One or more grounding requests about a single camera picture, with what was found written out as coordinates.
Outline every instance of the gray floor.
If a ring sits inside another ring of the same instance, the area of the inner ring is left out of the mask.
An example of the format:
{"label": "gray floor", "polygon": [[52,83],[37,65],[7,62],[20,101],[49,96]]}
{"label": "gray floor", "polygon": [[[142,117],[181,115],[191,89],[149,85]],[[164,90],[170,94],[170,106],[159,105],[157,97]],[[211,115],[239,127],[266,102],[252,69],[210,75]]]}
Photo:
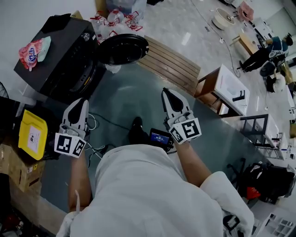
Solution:
{"label": "gray floor", "polygon": [[[162,124],[165,118],[161,102],[163,87],[175,89],[188,99],[202,130],[202,136],[191,144],[212,172],[222,170],[230,174],[226,165],[234,163],[238,167],[241,157],[245,157],[248,164],[265,160],[243,135],[223,122],[207,106],[137,64],[122,66],[120,72],[115,75],[109,72],[104,75],[89,100],[90,112],[98,113],[125,127],[130,127],[134,117],[141,116],[143,129],[147,133],[152,127],[165,130]],[[57,108],[56,114],[61,114],[62,108]],[[99,127],[92,131],[90,136],[93,147],[108,143],[115,146],[128,144],[127,130],[111,125],[98,116],[96,119],[99,121]],[[89,168],[92,188],[98,163],[98,157],[93,156]],[[42,177],[41,195],[66,212],[69,175],[70,158],[61,156],[58,161],[46,163]]]}
{"label": "gray floor", "polygon": [[[215,27],[211,20],[217,8],[228,12],[230,16],[235,15],[231,6],[226,6],[218,0],[165,0],[155,6],[147,5],[143,24],[145,34],[199,65],[201,67],[199,78],[214,71],[222,63],[232,71],[233,65],[225,44],[228,45],[231,52],[234,68],[237,68],[239,60],[245,61],[249,55],[239,43],[230,47],[232,39],[244,31],[256,45],[259,43],[256,33],[248,22],[246,22],[246,27],[237,18],[234,18],[235,25],[229,26],[224,31]],[[190,37],[188,42],[184,44],[183,39],[187,33],[190,34]],[[221,44],[220,37],[226,43]],[[268,93],[259,70],[249,73],[240,72],[239,80],[250,90],[247,116],[271,114],[279,130],[285,132],[288,139],[289,119],[285,116],[286,113],[281,106],[285,96],[278,93]]]}

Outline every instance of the plastic bottle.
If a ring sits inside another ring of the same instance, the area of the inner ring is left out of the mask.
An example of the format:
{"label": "plastic bottle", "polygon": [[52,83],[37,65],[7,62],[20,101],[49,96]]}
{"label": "plastic bottle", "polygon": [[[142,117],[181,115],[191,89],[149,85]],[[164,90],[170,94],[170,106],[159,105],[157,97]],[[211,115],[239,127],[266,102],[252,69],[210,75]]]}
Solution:
{"label": "plastic bottle", "polygon": [[136,19],[138,21],[138,16],[139,13],[138,12],[133,12],[131,14],[128,14],[127,16],[125,16],[125,18],[123,19],[123,23],[127,23],[128,21],[132,20],[132,19]]}
{"label": "plastic bottle", "polygon": [[119,11],[118,9],[114,9],[112,12],[110,12],[110,14],[108,15],[107,20],[109,22],[113,22],[113,21],[117,21],[117,19],[119,20],[119,23],[121,23],[124,19],[124,15],[121,11]]}
{"label": "plastic bottle", "polygon": [[104,23],[104,20],[106,20],[105,17],[100,16],[99,12],[97,12],[94,16],[94,18],[90,18],[94,32],[96,34],[97,40],[102,40],[102,33],[100,30],[100,26]]}
{"label": "plastic bottle", "polygon": [[138,24],[137,19],[133,18],[133,19],[127,20],[124,24],[126,25],[126,27],[128,27],[129,34],[135,34],[135,35],[144,37],[143,26],[140,26]]}
{"label": "plastic bottle", "polygon": [[126,34],[128,33],[128,29],[121,23],[117,22],[108,22],[107,20],[100,26],[100,32],[102,34],[102,38],[105,40],[109,37]]}

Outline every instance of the round black lid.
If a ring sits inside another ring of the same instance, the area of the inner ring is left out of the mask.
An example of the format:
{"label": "round black lid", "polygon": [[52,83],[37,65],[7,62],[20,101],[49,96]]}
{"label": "round black lid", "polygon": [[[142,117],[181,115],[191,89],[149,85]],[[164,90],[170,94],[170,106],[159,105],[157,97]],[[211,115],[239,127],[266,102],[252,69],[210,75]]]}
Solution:
{"label": "round black lid", "polygon": [[109,65],[122,65],[136,62],[149,50],[146,39],[134,34],[112,36],[98,47],[99,61]]}

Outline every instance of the wooden slats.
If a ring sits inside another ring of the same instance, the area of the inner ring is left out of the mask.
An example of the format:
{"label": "wooden slats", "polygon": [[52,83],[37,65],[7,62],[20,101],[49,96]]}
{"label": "wooden slats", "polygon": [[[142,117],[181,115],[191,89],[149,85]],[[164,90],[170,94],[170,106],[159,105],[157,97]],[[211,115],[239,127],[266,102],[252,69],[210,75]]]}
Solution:
{"label": "wooden slats", "polygon": [[138,64],[194,95],[200,67],[167,46],[145,38],[149,43],[149,52]]}

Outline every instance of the display screen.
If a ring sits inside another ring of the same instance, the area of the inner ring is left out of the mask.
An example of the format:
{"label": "display screen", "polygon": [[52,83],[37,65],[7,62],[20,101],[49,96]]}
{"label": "display screen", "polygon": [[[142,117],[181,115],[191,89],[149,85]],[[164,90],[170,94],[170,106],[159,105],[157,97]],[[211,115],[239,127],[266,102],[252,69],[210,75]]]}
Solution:
{"label": "display screen", "polygon": [[151,141],[156,141],[156,142],[160,142],[162,144],[167,144],[169,140],[169,137],[163,136],[163,135],[159,135],[156,133],[151,133]]}

